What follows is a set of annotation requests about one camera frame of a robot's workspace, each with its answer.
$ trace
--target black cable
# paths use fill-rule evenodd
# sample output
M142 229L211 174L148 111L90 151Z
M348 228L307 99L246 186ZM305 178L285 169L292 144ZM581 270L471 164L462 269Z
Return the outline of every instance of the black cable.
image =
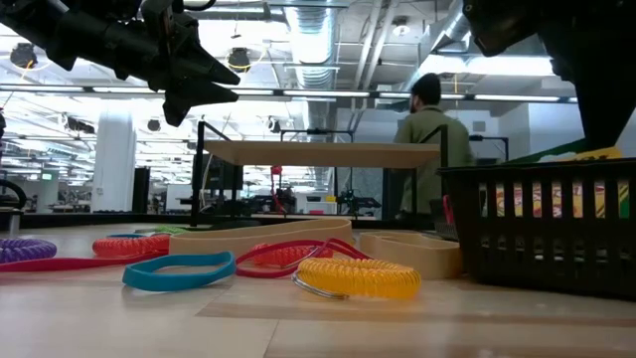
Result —
M206 11L208 9L210 9L211 7L213 7L215 5L215 3L217 2L217 0L208 0L208 2L204 5L184 5L183 8L188 10L188 11Z

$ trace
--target ceiling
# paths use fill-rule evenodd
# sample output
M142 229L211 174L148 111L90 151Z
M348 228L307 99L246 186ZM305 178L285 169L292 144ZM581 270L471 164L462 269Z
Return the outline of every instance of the ceiling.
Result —
M363 50L365 33L373 3L369 1L348 1L347 9L339 10L335 53L337 59L336 87L351 90ZM397 36L388 32L380 59L372 77L372 88L381 85L401 84L420 65L418 44L422 40L425 26L436 20L443 21L449 2L402 1L396 16L406 16L409 32ZM292 48L287 26L276 22L246 21L200 21L200 38L203 47L222 62L227 61L232 48L245 47L249 50L252 66L242 74L240 86L243 88L294 89L297 88L293 71ZM146 83L135 78L120 81L112 70L78 61L72 71L67 72L51 63L43 50L37 49L38 64L33 70L24 71L9 61L11 51L19 43L26 42L10 29L0 25L0 84L66 85L66 86L132 86L144 87ZM441 58L442 64L449 63ZM559 79L545 76L493 76L483 73L458 73L444 78L446 93L470 92L492 94L524 95L573 95L572 87ZM63 180L82 184L89 180L94 164L94 136L83 134L85 140L72 140L78 136L65 128L68 117L76 118L98 130L99 114L103 108L117 105L119 101L132 101L134 118L138 130L137 165L150 166L156 181L188 183L192 170L194 152L188 149L187 140L196 140L196 122L200 119L222 131L235 140L279 140L279 135L268 128L271 120L278 120L283 129L305 129L303 120L303 100L267 101L240 100L236 103L206 105L193 108L179 128L169 126L162 113L163 99L159 97L126 99L113 95L87 96L64 93L47 94L0 91L0 105L6 102L4 113L7 117L6 136L16 138L49 137L40 140L12 139L5 149L2 159L9 175L33 177L39 168L57 168L62 171ZM492 116L500 116L512 109L514 103L461 101L447 104L457 109L490 110ZM148 129L148 120L157 119L161 129ZM346 127L347 123L337 123ZM393 137L386 127L374 126L377 136ZM310 168L296 168L286 173L289 182L311 182ZM246 171L246 180L267 184L268 171L253 168Z

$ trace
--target wooden board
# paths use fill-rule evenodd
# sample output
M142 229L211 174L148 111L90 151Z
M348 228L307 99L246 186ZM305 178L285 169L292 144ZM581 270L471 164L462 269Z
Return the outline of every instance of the wooden board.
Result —
M439 157L436 144L208 141L206 150L235 165L407 169Z
M94 239L152 226L23 233L76 257ZM0 357L636 357L633 302L467 280L427 281L413 301L331 301L288 278L153 293L125 287L122 271L0 273Z

